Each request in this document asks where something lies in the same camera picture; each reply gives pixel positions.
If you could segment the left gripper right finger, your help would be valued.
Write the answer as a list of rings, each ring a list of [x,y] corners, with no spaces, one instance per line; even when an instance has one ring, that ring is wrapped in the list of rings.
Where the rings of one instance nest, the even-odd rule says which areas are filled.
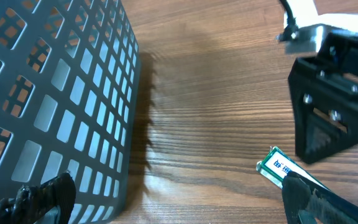
[[[306,177],[291,171],[282,185],[288,223],[358,224],[358,206]]]

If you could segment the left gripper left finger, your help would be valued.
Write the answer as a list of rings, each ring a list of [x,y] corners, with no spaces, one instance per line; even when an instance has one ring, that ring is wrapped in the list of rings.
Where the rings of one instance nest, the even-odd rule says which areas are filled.
[[[16,198],[0,200],[0,223],[50,221],[68,224],[76,199],[75,182],[64,172],[40,186],[23,185]]]

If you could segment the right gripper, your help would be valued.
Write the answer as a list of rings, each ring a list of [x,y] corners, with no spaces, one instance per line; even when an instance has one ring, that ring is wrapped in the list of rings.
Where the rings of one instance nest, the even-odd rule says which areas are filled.
[[[330,33],[288,76],[295,154],[312,164],[358,144],[358,37]]]

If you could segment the green white candy bar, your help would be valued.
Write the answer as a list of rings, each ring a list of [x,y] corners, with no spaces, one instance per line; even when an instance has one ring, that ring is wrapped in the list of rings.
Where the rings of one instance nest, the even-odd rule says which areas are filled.
[[[257,163],[256,171],[280,189],[283,187],[282,182],[284,178],[290,171],[293,171],[328,190],[325,185],[300,167],[277,146],[270,147],[267,156]]]

